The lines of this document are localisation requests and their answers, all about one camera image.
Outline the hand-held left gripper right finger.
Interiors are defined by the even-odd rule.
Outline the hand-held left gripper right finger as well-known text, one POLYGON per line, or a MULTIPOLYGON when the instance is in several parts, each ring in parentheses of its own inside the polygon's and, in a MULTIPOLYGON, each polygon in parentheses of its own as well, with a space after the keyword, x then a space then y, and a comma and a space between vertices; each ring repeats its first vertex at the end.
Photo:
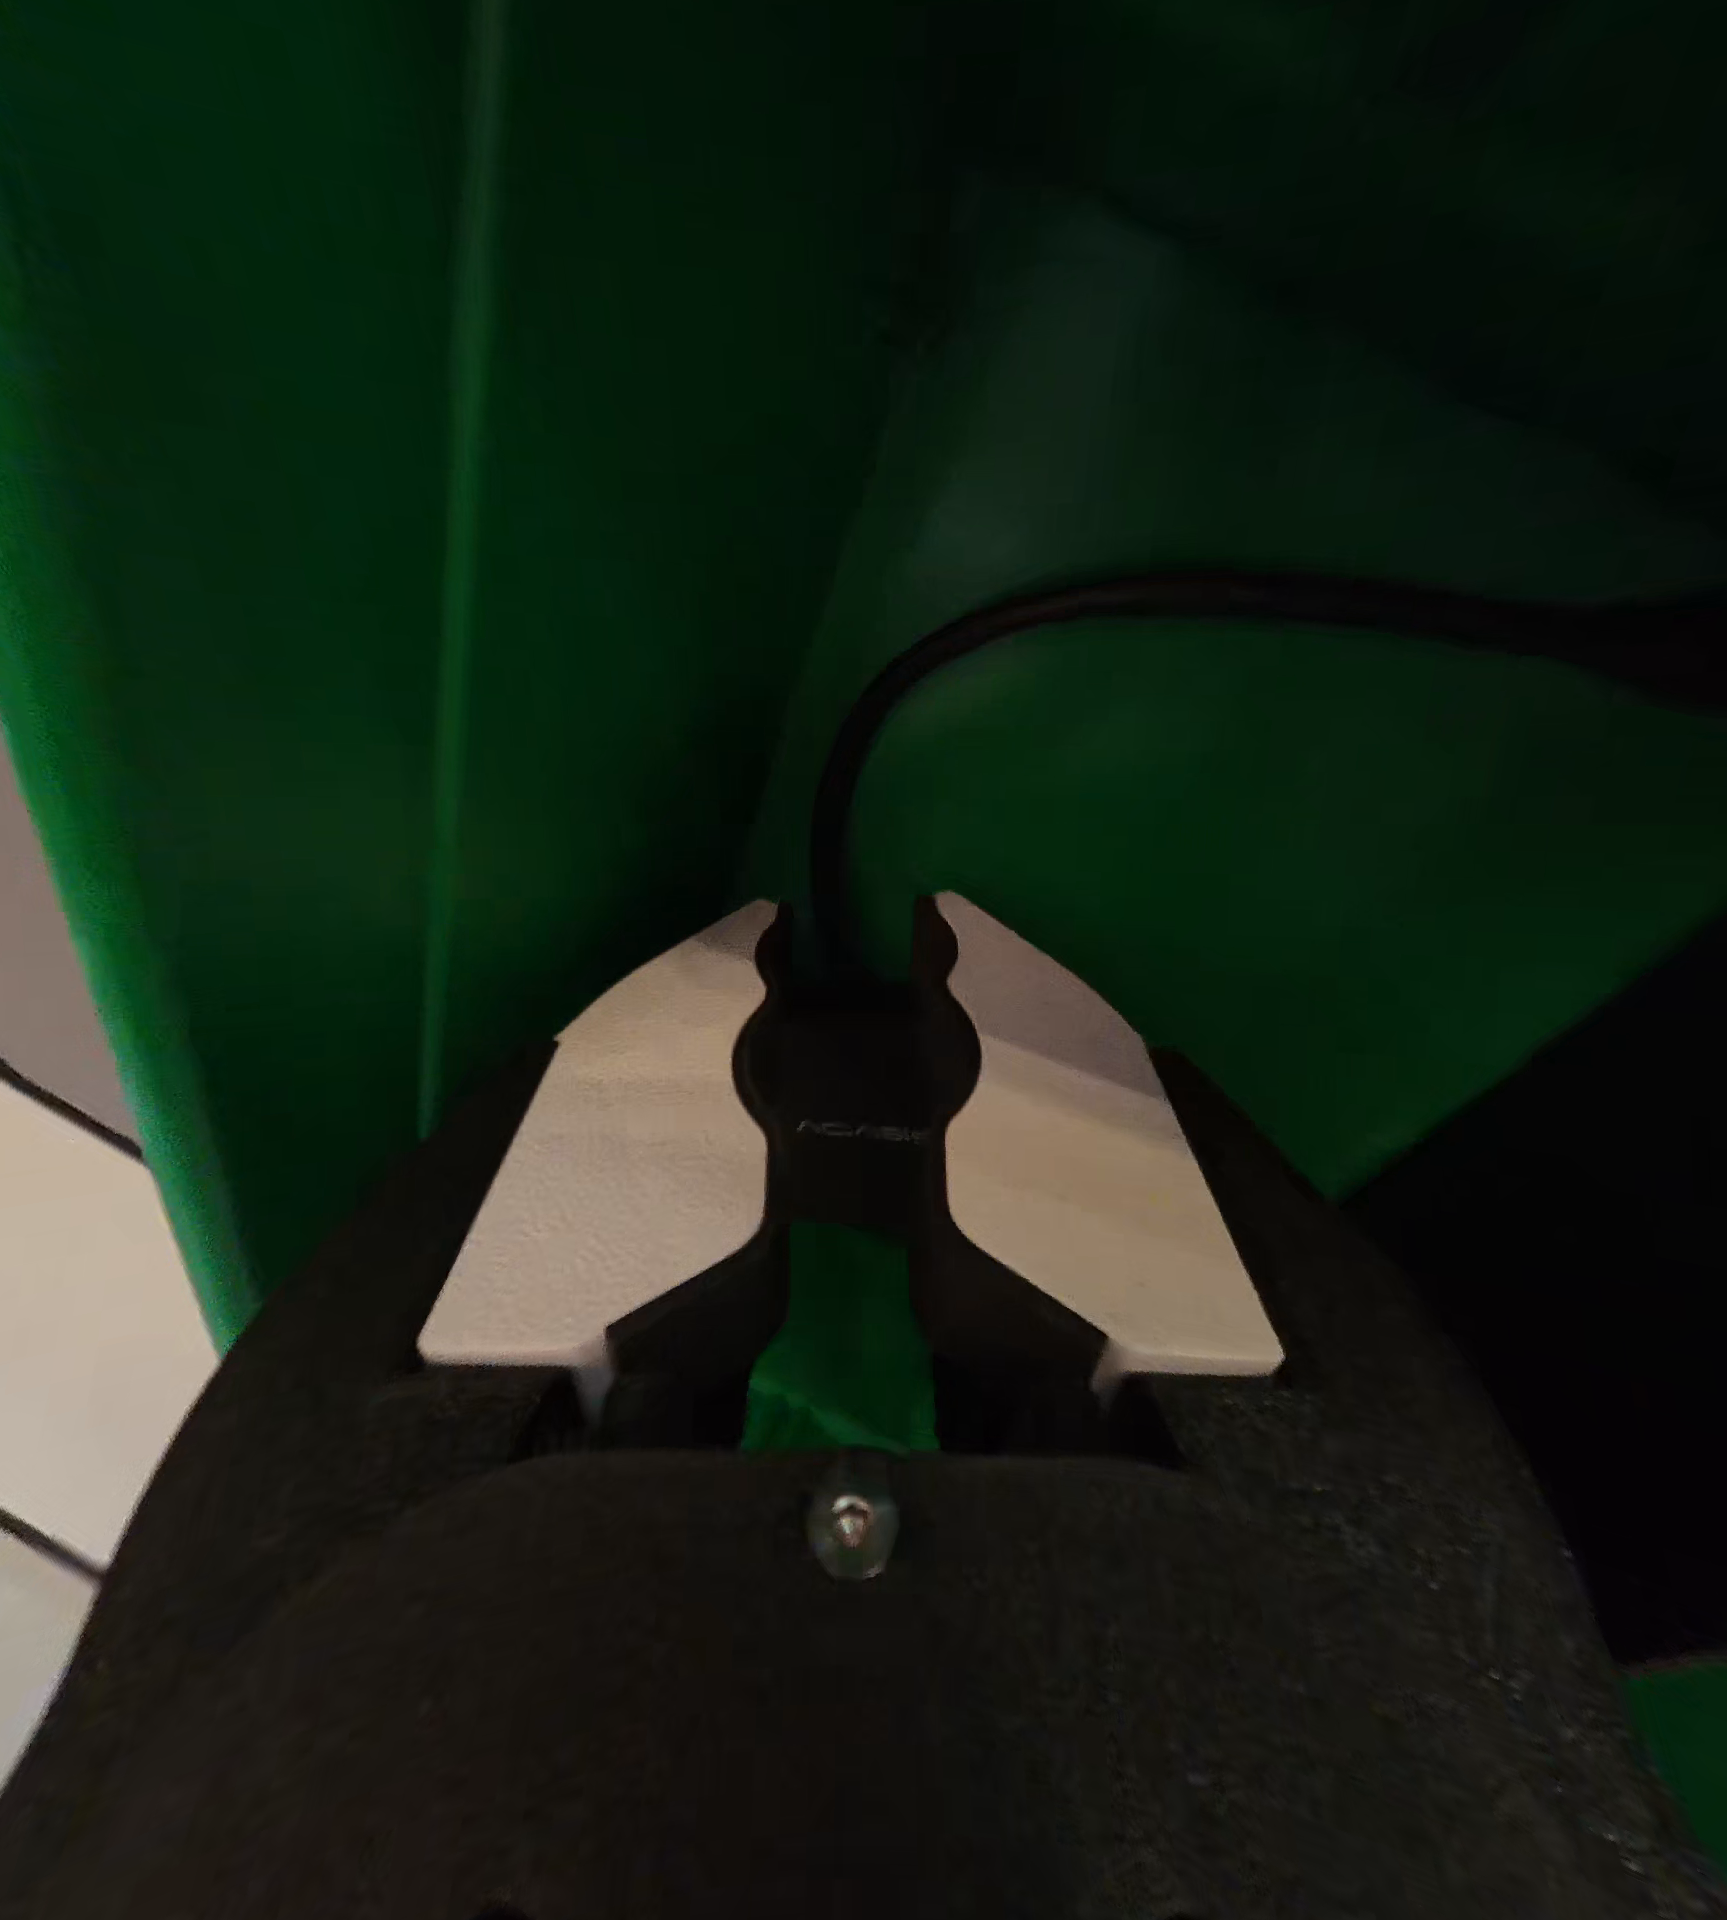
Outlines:
POLYGON ((1277 1374, 1283 1343, 1131 1022, 957 893, 923 902, 923 937, 943 1036, 973 1048, 939 1125, 957 1327, 935 1349, 1071 1382, 1277 1374))

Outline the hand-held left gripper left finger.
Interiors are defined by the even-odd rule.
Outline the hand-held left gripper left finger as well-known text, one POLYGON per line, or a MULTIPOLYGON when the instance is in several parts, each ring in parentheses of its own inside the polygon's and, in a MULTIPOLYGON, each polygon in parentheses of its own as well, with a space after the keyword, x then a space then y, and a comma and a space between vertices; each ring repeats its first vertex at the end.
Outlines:
POLYGON ((421 1325, 423 1364, 609 1379, 629 1312, 753 1242, 767 1146, 733 1048, 777 921, 771 901, 743 904, 561 1028, 421 1325))

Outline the green plastic bin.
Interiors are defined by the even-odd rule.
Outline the green plastic bin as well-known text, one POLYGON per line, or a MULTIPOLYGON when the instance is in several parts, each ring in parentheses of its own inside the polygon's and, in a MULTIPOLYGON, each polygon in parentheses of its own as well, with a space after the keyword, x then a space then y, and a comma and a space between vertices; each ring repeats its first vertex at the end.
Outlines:
POLYGON ((225 1340, 0 1917, 1727 1917, 1727 4, 0 4, 0 728, 225 1340), (945 893, 1275 1377, 421 1363, 945 893))

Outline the white side table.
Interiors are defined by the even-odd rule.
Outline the white side table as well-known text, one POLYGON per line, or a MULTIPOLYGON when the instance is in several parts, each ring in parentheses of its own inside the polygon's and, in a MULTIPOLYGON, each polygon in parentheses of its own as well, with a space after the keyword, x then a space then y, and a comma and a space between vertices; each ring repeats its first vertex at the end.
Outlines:
POLYGON ((106 1570, 215 1368, 148 1168, 0 1080, 0 1513, 106 1570))

